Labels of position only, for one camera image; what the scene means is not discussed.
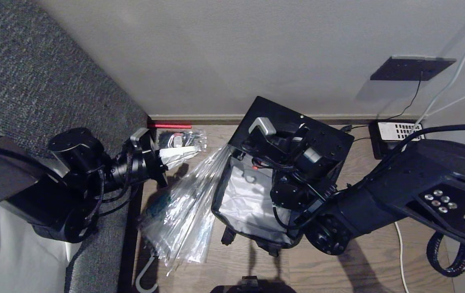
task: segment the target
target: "white cable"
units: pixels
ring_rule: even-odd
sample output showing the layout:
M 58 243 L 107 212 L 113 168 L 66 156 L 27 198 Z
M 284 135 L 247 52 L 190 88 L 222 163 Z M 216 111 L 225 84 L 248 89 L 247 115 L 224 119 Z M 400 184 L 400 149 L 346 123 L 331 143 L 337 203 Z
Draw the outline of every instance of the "white cable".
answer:
M 140 271 L 140 274 L 138 274 L 138 276 L 135 279 L 136 290 L 139 291 L 140 293 L 153 293 L 154 291 L 156 291 L 156 288 L 158 288 L 157 283 L 155 283 L 155 285 L 153 285 L 153 287 L 149 289 L 144 289 L 142 288 L 142 286 L 140 286 L 140 280 L 142 279 L 142 276 L 145 274 L 145 271 L 147 271 L 147 269 L 151 266 L 154 260 L 155 260 L 155 256 L 153 252 L 151 252 L 151 257 L 149 258 L 149 261 L 147 262 L 147 264 L 145 264 L 144 268 L 142 269 L 142 271 Z
M 406 293 L 410 293 L 408 291 L 408 287 L 406 286 L 406 280 L 404 279 L 404 265 L 402 263 L 402 236 L 401 236 L 401 230 L 399 230 L 399 225 L 395 221 L 394 224 L 396 225 L 396 230 L 397 230 L 397 235 L 399 236 L 399 263 L 401 265 L 401 278 L 402 278 L 402 285 L 404 286 L 404 291 Z
M 444 107 L 441 107 L 441 108 L 439 108 L 439 109 L 437 109 L 437 110 L 435 110 L 435 111 L 433 111 L 433 112 L 427 114 L 426 116 L 430 117 L 431 115 L 433 115 L 433 114 L 435 114 L 435 113 L 437 113 L 437 112 L 439 112 L 439 111 L 442 111 L 442 110 L 446 109 L 447 107 L 450 107 L 450 106 L 452 106 L 452 105 L 455 105 L 455 104 L 459 103 L 460 101 L 462 101 L 462 100 L 464 100 L 464 99 L 465 99 L 465 96 L 463 96 L 463 97 L 460 98 L 459 100 L 455 100 L 455 101 L 449 103 L 448 105 L 446 105 L 446 106 L 444 106 Z
M 452 80 L 450 80 L 450 82 L 448 82 L 448 85 L 446 85 L 446 87 L 443 87 L 443 89 L 441 91 L 439 91 L 439 93 L 437 93 L 431 100 L 430 104 L 428 104 L 428 107 L 426 107 L 426 109 L 424 110 L 424 112 L 422 113 L 421 117 L 419 117 L 419 119 L 417 119 L 417 121 L 415 122 L 415 124 L 413 125 L 413 128 L 410 130 L 410 134 L 413 133 L 415 131 L 415 128 L 417 127 L 417 125 L 419 125 L 421 123 L 421 121 L 424 119 L 424 117 L 426 116 L 426 113 L 428 113 L 428 111 L 432 108 L 433 104 L 435 104 L 435 102 L 437 101 L 437 99 L 441 96 L 442 93 L 444 93 L 446 91 L 446 89 L 450 88 L 454 83 L 455 81 L 457 80 L 457 78 L 459 77 L 459 74 L 462 70 L 462 67 L 464 66 L 464 63 L 465 63 L 465 54 L 462 56 L 461 60 L 459 61 L 459 66 L 457 67 L 455 73 L 454 73 L 454 77 L 452 78 Z

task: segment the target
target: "clear plastic bag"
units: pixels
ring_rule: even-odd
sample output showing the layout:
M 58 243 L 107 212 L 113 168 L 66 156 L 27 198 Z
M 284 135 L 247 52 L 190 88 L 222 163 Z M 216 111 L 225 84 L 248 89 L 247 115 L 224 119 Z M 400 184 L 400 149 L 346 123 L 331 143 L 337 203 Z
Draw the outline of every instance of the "clear plastic bag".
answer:
M 206 261 L 214 215 L 214 191 L 229 158 L 225 145 L 205 158 L 147 208 L 139 230 L 168 267 L 168 275 L 183 262 Z
M 204 130 L 164 130 L 156 138 L 158 148 L 196 147 L 199 152 L 207 150 L 207 135 Z

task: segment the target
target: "white wall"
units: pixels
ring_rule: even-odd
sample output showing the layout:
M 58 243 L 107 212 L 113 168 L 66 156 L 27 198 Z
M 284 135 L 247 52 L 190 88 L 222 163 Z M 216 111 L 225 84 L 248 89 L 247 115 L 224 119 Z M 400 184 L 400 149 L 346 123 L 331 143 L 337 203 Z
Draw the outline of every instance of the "white wall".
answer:
M 150 115 L 244 114 L 262 95 L 305 114 L 387 116 L 416 86 L 368 81 L 389 56 L 465 52 L 462 0 L 37 1 Z

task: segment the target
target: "white cloth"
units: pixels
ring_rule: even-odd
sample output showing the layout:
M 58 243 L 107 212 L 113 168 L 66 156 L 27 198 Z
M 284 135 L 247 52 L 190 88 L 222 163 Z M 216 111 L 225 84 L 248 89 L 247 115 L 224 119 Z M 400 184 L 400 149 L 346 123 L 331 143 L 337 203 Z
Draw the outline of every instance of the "white cloth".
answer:
M 160 158 L 162 163 L 166 165 L 169 170 L 178 165 L 182 165 L 186 160 L 196 156 L 198 149 L 195 146 L 181 146 L 180 148 L 167 148 L 160 149 Z
M 0 207 L 0 293 L 64 292 L 66 267 L 78 248 L 38 236 Z

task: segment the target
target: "wooden floor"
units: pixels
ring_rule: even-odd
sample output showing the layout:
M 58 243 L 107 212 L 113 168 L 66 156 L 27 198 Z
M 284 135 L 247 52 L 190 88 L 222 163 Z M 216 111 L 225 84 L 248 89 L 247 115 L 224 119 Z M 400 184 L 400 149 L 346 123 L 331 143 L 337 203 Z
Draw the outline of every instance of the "wooden floor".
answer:
M 201 126 L 208 133 L 208 152 L 224 145 L 235 126 Z M 365 127 L 352 130 L 355 138 L 368 137 Z M 189 161 L 189 170 L 205 158 L 199 154 Z M 377 165 L 372 155 L 370 140 L 356 141 L 348 155 L 338 180 L 339 188 L 355 184 Z M 178 177 L 186 170 L 169 171 Z M 144 188 L 143 207 L 150 195 L 155 194 L 156 184 L 148 181 Z M 399 222 L 404 241 L 404 271 L 411 293 L 454 292 L 452 280 L 432 269 L 426 260 L 426 243 L 433 230 L 411 219 Z M 220 285 L 236 285 L 242 276 L 257 275 L 270 282 L 285 282 L 300 293 L 351 293 L 397 292 L 403 293 L 399 268 L 399 241 L 394 225 L 386 226 L 351 241 L 341 256 L 329 256 L 314 248 L 304 237 L 295 248 L 283 250 L 279 258 L 269 256 L 253 241 L 237 236 L 229 246 L 220 239 L 224 225 L 214 222 L 208 261 L 205 264 L 188 264 L 166 277 L 164 264 L 158 261 L 144 276 L 144 288 L 158 282 L 160 293 L 208 293 Z M 149 259 L 143 242 L 137 246 L 136 274 Z M 446 247 L 441 247 L 441 263 L 448 264 Z

